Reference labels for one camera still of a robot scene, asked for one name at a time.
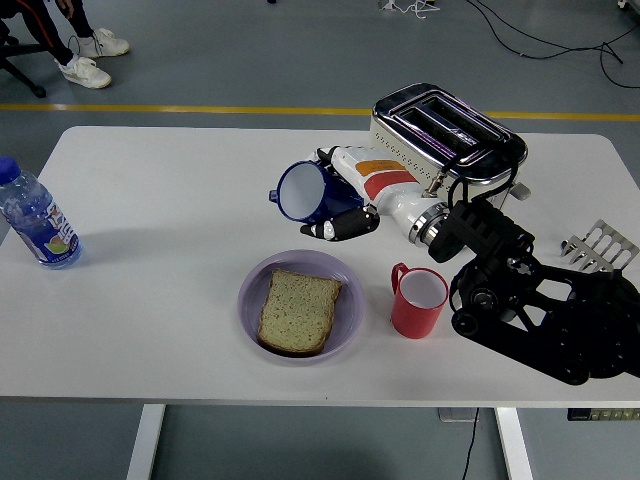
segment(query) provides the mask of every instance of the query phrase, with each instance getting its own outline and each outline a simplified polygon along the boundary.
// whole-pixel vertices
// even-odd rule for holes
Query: toaster slot
[[[463,154],[478,142],[502,139],[499,132],[439,96],[415,103],[395,116],[398,122],[449,159]],[[468,163],[477,156],[471,155],[461,163]]]

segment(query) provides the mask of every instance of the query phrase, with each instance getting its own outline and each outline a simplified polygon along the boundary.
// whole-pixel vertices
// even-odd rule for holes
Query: table leg
[[[511,480],[533,480],[527,448],[515,408],[496,408],[502,451]]]
[[[142,409],[127,480],[149,480],[162,429],[165,405],[146,404]]]

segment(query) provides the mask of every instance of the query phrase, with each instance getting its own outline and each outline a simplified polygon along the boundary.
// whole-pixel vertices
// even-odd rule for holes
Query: cup
[[[398,263],[391,271],[395,294],[391,323],[408,338],[424,338],[436,324],[449,298],[449,286],[442,276],[428,268],[409,268]]]
[[[291,165],[280,177],[278,188],[269,192],[289,220],[315,224],[363,205],[355,188],[312,161]]]

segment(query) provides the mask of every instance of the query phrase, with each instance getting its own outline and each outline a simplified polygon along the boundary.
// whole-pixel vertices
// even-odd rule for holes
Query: purple plate
[[[261,262],[251,270],[240,287],[238,316],[242,327],[256,345],[259,345],[257,337],[260,313],[269,293],[271,272],[276,268],[316,277],[334,278],[342,282],[342,289],[336,301],[331,334],[321,353],[306,358],[285,357],[269,352],[271,355],[306,363],[337,352],[353,339],[364,315],[364,295],[358,277],[344,263],[326,253],[315,250],[290,250]]]

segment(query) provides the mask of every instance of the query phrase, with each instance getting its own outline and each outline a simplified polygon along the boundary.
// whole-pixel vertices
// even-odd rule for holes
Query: bread slice
[[[338,280],[273,270],[260,315],[258,343],[290,357],[319,354],[331,333],[341,288]]]

